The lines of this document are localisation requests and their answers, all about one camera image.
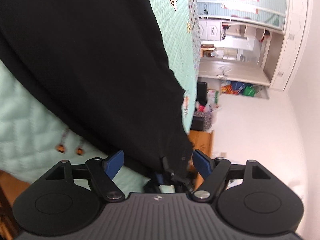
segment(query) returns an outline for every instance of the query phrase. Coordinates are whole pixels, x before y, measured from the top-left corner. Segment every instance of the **wooden cabinet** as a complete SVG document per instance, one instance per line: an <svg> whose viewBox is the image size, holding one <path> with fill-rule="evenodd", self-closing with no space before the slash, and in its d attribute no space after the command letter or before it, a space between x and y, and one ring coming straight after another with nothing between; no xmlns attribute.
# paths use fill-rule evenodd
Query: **wooden cabinet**
<svg viewBox="0 0 320 240"><path fill-rule="evenodd" d="M212 152L212 146L213 146L213 136L214 131L211 133L202 132L202 131L193 131L191 130L189 133L189 140L193 144L193 149L199 149L207 156L211 156ZM192 164L192 161L190 161L189 170L195 171L195 168ZM203 178L198 173L195 183L195 189L197 189L203 182Z"/></svg>
<svg viewBox="0 0 320 240"><path fill-rule="evenodd" d="M7 240L15 238L19 232L19 226L15 221L11 206L15 199L29 187L29 183L12 177L10 174L0 171L0 239L4 236Z"/></svg>

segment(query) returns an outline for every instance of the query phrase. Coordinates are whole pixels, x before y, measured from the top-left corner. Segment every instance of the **cabinet door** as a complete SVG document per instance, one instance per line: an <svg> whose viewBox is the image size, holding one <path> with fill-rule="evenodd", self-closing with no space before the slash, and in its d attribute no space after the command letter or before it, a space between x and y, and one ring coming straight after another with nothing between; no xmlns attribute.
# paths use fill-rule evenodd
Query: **cabinet door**
<svg viewBox="0 0 320 240"><path fill-rule="evenodd" d="M207 20L207 38L209 41L221 41L222 23L219 20Z"/></svg>
<svg viewBox="0 0 320 240"><path fill-rule="evenodd" d="M198 140L198 131L190 130L190 133L188 135L190 142L192 143L193 149L196 148L197 140Z"/></svg>
<svg viewBox="0 0 320 240"><path fill-rule="evenodd" d="M306 21L308 0L290 0L279 61L270 87L284 90L296 62Z"/></svg>
<svg viewBox="0 0 320 240"><path fill-rule="evenodd" d="M207 40L207 20L199 20L200 39Z"/></svg>

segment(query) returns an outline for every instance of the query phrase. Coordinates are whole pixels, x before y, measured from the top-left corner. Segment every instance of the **black garment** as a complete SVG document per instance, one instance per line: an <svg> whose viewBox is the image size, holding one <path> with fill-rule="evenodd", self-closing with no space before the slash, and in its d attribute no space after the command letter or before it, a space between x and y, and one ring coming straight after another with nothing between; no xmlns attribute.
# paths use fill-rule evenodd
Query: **black garment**
<svg viewBox="0 0 320 240"><path fill-rule="evenodd" d="M197 99L196 101L199 102L202 106L207 105L207 92L208 92L208 84L207 82L200 82L197 83Z"/></svg>
<svg viewBox="0 0 320 240"><path fill-rule="evenodd" d="M185 177L184 90L149 0L0 0L0 59L101 151L146 175L161 157Z"/></svg>

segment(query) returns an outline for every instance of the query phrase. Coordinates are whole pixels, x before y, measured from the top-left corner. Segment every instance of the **bed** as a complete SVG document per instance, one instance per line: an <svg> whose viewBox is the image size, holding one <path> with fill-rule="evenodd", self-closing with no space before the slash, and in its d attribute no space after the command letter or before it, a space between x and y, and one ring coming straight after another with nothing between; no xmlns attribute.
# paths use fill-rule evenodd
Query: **bed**
<svg viewBox="0 0 320 240"><path fill-rule="evenodd" d="M200 38L196 0L150 0L169 57L169 67L185 90L183 125L189 131L196 99ZM72 164L106 154L85 142L38 102L0 61L0 170L32 183L62 159ZM65 153L56 147L64 140ZM81 145L83 155L77 155ZM122 167L114 178L118 187L142 192L148 178ZM76 181L88 187L86 181Z"/></svg>

